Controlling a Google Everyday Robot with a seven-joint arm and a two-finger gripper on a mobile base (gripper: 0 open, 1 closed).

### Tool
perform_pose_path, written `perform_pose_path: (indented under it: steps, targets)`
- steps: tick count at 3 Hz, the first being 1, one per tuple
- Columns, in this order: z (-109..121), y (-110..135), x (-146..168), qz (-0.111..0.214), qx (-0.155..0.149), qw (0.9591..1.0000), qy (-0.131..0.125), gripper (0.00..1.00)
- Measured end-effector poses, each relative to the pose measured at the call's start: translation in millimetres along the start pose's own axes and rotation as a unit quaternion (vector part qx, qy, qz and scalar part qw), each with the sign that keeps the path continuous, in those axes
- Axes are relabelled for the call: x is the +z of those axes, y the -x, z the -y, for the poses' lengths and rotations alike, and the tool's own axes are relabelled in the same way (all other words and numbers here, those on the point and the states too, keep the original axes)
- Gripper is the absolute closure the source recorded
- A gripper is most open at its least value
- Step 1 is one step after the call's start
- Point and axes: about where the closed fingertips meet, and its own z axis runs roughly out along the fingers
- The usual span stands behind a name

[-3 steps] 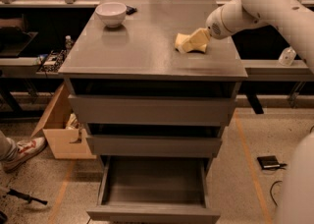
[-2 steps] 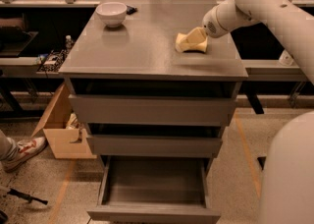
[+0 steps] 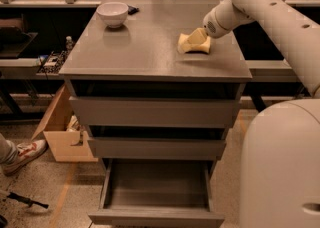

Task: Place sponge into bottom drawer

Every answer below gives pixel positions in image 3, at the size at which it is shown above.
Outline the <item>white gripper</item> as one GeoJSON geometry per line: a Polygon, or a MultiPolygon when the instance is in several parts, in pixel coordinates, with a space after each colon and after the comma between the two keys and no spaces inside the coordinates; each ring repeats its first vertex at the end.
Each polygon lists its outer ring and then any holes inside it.
{"type": "Polygon", "coordinates": [[[209,12],[203,19],[203,28],[195,29],[188,37],[188,43],[192,45],[202,45],[207,40],[207,35],[217,39],[228,34],[229,31],[224,29],[217,21],[215,13],[209,12]]]}

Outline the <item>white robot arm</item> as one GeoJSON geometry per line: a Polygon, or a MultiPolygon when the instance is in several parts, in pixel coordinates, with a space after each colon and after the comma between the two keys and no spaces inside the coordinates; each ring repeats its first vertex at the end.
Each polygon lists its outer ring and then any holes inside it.
{"type": "Polygon", "coordinates": [[[256,21],[307,89],[274,104],[243,141],[239,228],[320,228],[320,25],[283,0],[223,0],[203,19],[220,38],[256,21]]]}

